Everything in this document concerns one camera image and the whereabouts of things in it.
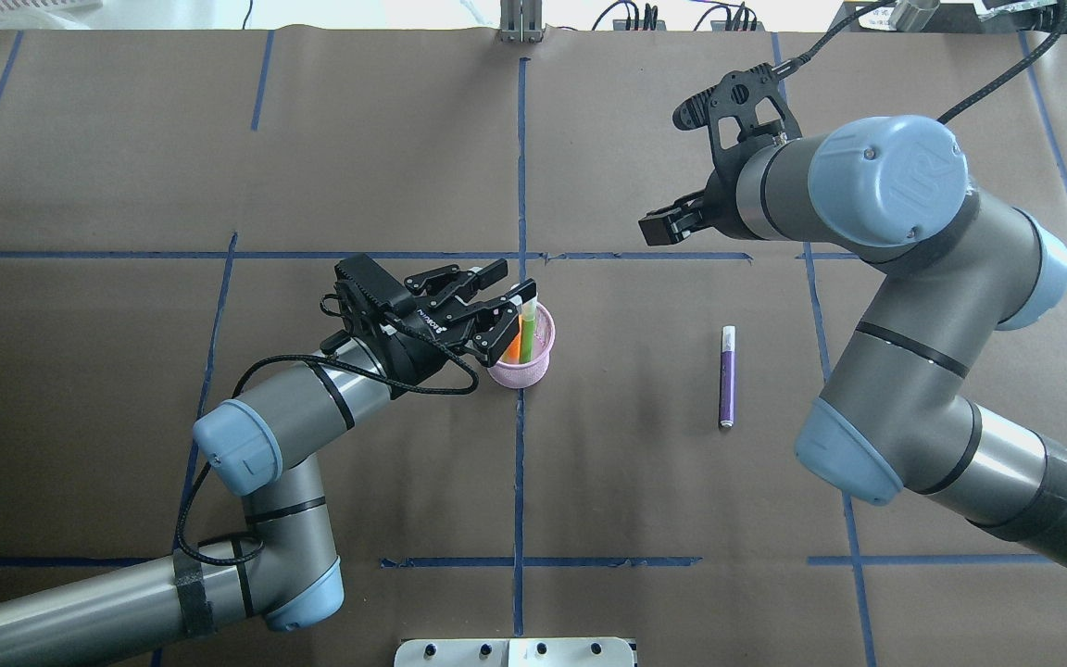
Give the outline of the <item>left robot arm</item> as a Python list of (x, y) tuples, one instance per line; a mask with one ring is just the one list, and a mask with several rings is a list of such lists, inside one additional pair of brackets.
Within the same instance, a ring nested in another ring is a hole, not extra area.
[(334, 266), (309, 353), (254, 360), (200, 415), (200, 470), (168, 556), (0, 603), (0, 666), (109, 666), (258, 618), (296, 632), (343, 608), (343, 557), (320, 452), (404, 396), (469, 396), (538, 297), (505, 260), (397, 277)]

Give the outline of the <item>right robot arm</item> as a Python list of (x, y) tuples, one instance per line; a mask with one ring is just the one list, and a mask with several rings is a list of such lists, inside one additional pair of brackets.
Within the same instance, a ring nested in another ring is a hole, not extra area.
[(929, 497), (1067, 567), (1067, 448), (961, 395), (996, 331), (1067, 291), (1067, 247), (973, 182), (926, 117), (750, 140), (723, 179), (648, 212), (649, 245), (698, 231), (846, 249), (883, 274), (797, 435), (797, 460), (854, 498)]

